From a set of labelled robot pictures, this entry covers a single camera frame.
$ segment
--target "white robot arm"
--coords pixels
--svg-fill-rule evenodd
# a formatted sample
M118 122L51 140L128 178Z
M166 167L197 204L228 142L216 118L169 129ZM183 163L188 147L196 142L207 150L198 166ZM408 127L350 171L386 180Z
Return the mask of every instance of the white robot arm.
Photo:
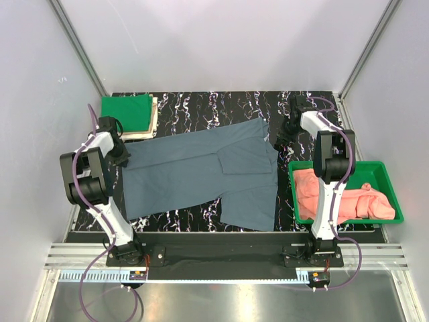
M341 130L346 142L339 128L324 118L308 100L305 96L290 98L291 112L285 118L275 146L280 150L280 145L294 142L301 131L307 131L315 139L313 169L319 181L319 198L305 253L307 262L321 263L338 251L336 225L348 180L348 177L343 178L355 171L355 133Z
M310 135L317 140L318 132L320 131L329 131L336 133L331 126L328 126L326 123L320 120L322 115L319 115L317 111L307 111L301 114L300 125L301 128L306 130ZM329 183L326 183L323 178L319 177L319 199L317 203L317 212L316 219L311 227L313 236L315 238L320 238L323 240L332 240L335 238L335 235L330 228L330 206L332 203L332 198L334 197L334 188L338 184L339 180L332 180ZM336 223L338 221L340 202L343 195L343 191L346 187L346 183L341 183L337 188L335 204L332 214L332 225L336 229Z
M113 183L108 172L107 160L116 166L127 166L130 157L125 144L117 133L117 120L100 117L94 139L78 156L76 173L79 189L95 208L87 206L79 197L72 174L72 162L78 150L63 154L60 165L68 200L80 205L99 222L110 243L115 241L109 257L119 265L138 264L143 259L143 248L132 226L123 218L113 200Z

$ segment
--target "folded cloth stack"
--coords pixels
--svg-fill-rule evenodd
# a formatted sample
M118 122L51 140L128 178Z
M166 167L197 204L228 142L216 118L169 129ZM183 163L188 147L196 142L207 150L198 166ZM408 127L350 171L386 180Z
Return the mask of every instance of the folded cloth stack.
M319 181L313 169L294 173L296 196L301 219L316 218ZM364 183L360 189L345 190L341 197L338 224L348 219L394 219L395 209L387 197Z
M101 116L121 122L123 141L152 139L158 122L158 99L148 94L102 97Z

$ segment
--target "green tray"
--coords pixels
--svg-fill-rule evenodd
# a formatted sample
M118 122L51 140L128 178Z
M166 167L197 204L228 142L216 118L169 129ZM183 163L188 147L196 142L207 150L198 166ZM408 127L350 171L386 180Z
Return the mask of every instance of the green tray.
M292 186L292 194L294 197L295 218L298 223L312 223L313 219L301 219L298 209L298 201L296 200L296 188L294 182L293 171L313 168L313 161L291 161L289 163L290 184ZM349 219L345 223L401 223L404 221L404 216L400 205L396 199L395 192L391 185L386 167L379 161L357 161L356 171L350 177L346 190L360 189L362 184L368 182L375 190L384 193L389 200L390 205L395 209L395 219Z

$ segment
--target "pink cloth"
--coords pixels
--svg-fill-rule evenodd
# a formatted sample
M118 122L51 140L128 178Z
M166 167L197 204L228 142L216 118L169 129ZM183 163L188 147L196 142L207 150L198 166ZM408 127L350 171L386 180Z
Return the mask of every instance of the pink cloth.
M294 181L301 219L316 218L319 181L313 169L296 170ZM364 183L362 188L345 190L341 198L338 224L348 219L394 219L395 209L387 197Z

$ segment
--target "white wall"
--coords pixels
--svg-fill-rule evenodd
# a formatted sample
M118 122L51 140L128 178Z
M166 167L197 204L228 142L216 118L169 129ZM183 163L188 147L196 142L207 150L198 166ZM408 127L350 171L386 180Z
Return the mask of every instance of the white wall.
M366 160L383 161L405 222L400 242L424 308L429 307L429 2L403 1L346 97Z
M113 91L340 91L388 0L62 0Z
M0 4L0 320L29 321L70 204L59 165L99 97L46 0Z

